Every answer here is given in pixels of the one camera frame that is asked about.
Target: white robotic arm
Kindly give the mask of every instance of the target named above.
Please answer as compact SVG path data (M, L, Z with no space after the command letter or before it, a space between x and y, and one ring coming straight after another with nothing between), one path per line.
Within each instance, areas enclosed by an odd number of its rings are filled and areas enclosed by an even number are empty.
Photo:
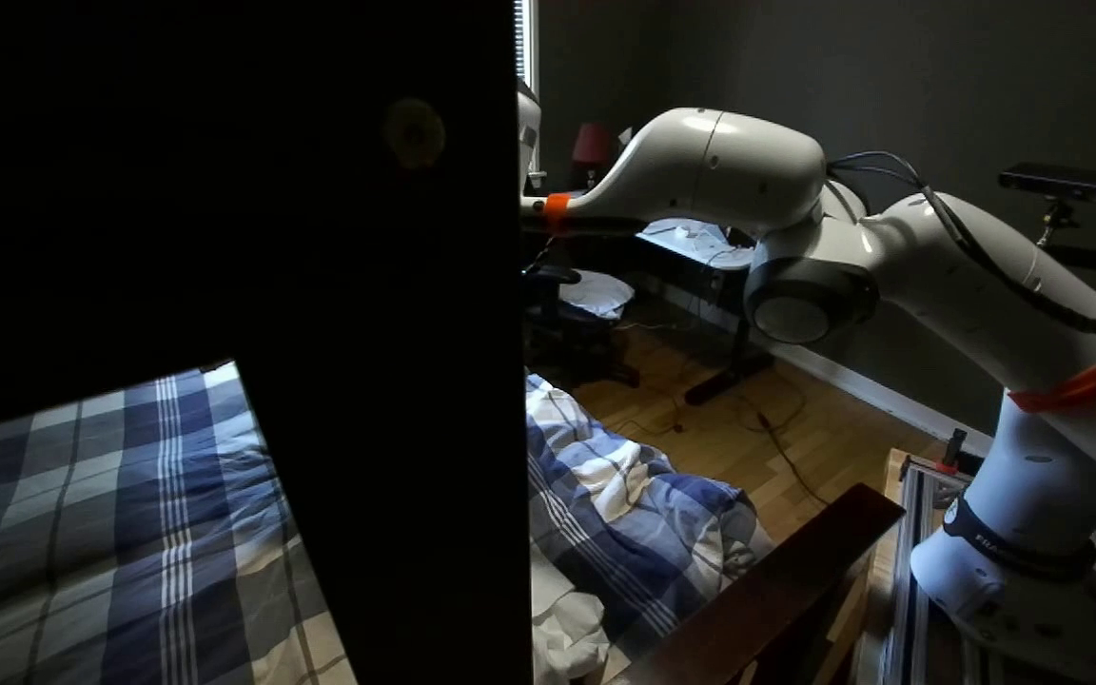
M1096 289L995 213L917 195L855 218L821 143L726 110L666 110L611 171L524 218L696 218L752 236L751 325L818 344L875 306L931 329L1000 383L987 464L912 577L987 647L1096 681Z

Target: checkered bedsheet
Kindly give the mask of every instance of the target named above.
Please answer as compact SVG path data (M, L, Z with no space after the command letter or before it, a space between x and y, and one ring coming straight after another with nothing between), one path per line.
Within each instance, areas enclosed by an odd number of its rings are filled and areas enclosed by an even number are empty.
M537 373L524 378L524 435L534 544L603 597L629 658L773 548L740 487L676 471Z
M0 681L353 681L237 367L0 421Z

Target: chair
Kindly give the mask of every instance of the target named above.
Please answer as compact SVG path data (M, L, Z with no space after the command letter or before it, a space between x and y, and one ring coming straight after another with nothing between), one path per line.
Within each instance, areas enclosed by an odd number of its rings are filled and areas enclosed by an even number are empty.
M558 379L638 383L623 367L622 315L632 285L603 270L580 270L558 244L548 244L523 270L523 349L524 367Z

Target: wooden furniture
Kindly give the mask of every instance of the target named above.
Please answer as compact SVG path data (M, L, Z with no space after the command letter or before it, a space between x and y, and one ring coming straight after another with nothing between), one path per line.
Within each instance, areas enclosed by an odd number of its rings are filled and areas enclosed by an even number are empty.
M622 685L821 685L844 672L860 628L864 558L903 516L855 483L661 647L632 661Z

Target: black cable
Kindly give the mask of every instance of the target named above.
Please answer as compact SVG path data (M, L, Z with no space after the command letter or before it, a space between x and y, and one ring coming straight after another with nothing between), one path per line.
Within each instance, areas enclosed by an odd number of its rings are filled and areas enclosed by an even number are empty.
M855 195L851 186L833 181L833 179L825 179L821 186L844 207L844 213L847 213L851 221L860 221L855 211L851 211L851 200L844 197L844 192L847 192L860 207L869 207L864 195Z
M524 99L542 104L537 86L519 77L513 82Z
M784 373L773 373L780 383L789 383L793 389L793 397L794 397L794 403L784 410L784 419L769 419L773 421L773 429L780 435L780 429L789 429L802 410L806 410L806 392L794 383L794 379L789 379Z
M802 469L793 459L780 429L802 410L802 403L780 421L773 428L769 416L762 406L752 406L752 421L769 435L773 453L784 459L784 469L793 471L793 480L821 507L831 507L831 499L818 495L818 487L802 476Z
M864 161L875 161L875 157L898 162L903 171L898 166L894 171L889 166L869 166ZM1026 306L1035 306L1050 318L1059 318L1059 325L1067 325L1072 332L1096 336L1096 318L1092 315L1072 312L1072 307L1050 302L1045 293L1035 293L1035 289L1019 285L1014 274L1006 274L1000 263L973 238L973 233L959 221L959 213L924 181L924 176L911 161L903 161L894 151L884 151L884 150L869 150L869 151L851 151L851 157L833 161L831 171L875 171L875 176L889 176L889 179L911 181L912 192L924 195L924 200L941 218L945 233L956 238L956 247L969 263L978 263L987 274L1006 280L1017 297L1024 297Z

